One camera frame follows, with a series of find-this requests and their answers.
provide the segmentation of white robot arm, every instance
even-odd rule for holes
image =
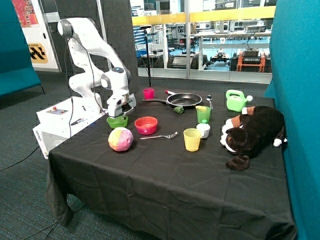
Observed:
[[[131,74],[114,49],[100,37],[94,22],[89,18],[79,17],[62,19],[58,23],[58,31],[61,36],[69,38],[68,46],[73,62],[85,71],[70,78],[70,87],[82,97],[88,98],[89,102],[92,103],[94,99],[93,108],[100,111],[100,96],[94,94],[91,88],[102,85],[112,90],[112,96],[107,100],[110,117],[131,112],[136,106],[135,96],[128,89]],[[103,72],[93,64],[89,54],[109,59],[113,68]]]

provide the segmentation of colorful ball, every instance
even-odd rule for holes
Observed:
[[[116,127],[108,138],[109,146],[117,152],[128,150],[133,140],[132,132],[125,127]]]

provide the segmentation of gray carpet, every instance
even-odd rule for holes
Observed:
[[[0,98],[0,170],[23,160],[38,147],[32,132],[32,128],[39,124],[36,112],[70,96],[65,73],[37,74],[46,94],[42,93],[40,86],[35,86]],[[140,89],[147,84],[148,78],[141,78]],[[212,93],[212,97],[214,93],[226,92],[228,89],[242,90],[246,95],[263,96],[267,88],[267,85],[253,83],[162,78],[152,78],[152,84],[162,88],[208,91]],[[104,89],[97,92],[100,92],[103,100],[110,95]],[[45,202],[46,180],[47,161],[39,148],[26,160],[0,171],[0,239],[46,238],[55,222]],[[157,239],[144,232],[132,231],[109,216],[90,211],[72,195],[68,197],[68,202],[73,210],[78,210],[73,221],[68,227],[56,224],[47,239]]]

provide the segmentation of yellow railing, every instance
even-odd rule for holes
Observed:
[[[190,22],[267,19],[275,16],[275,6],[245,7],[229,10],[191,12]],[[164,14],[153,16],[135,16],[133,26],[185,23],[186,13]]]

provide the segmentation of black tablecloth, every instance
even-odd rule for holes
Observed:
[[[209,105],[208,93],[193,93]],[[155,97],[166,99],[165,90],[155,88]],[[224,93],[212,97],[210,134],[196,152],[185,149],[183,137],[185,129],[197,125],[196,109],[177,114],[169,105],[142,102],[141,92],[126,127],[134,137],[128,151],[109,147],[112,129],[106,116],[54,148],[46,200],[58,222],[65,226],[71,221],[66,196],[72,194],[93,211],[161,239],[294,239],[281,149],[270,144],[245,171],[227,168],[233,156],[220,144],[221,128],[239,113],[228,111]],[[254,97],[250,106],[259,105],[273,107],[274,101]],[[155,135],[178,131],[178,136],[141,140],[134,121],[143,116],[158,119]]]

